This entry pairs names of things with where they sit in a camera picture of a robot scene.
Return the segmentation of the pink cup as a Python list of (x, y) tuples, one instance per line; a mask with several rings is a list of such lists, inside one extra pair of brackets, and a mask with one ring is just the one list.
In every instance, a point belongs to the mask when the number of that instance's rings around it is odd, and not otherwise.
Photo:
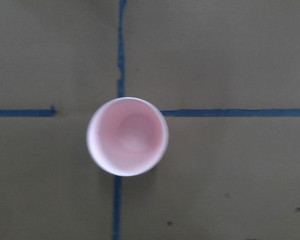
[(86, 144), (93, 161), (104, 171), (131, 177), (154, 168), (169, 143), (168, 124), (151, 103), (120, 97), (103, 104), (92, 115)]

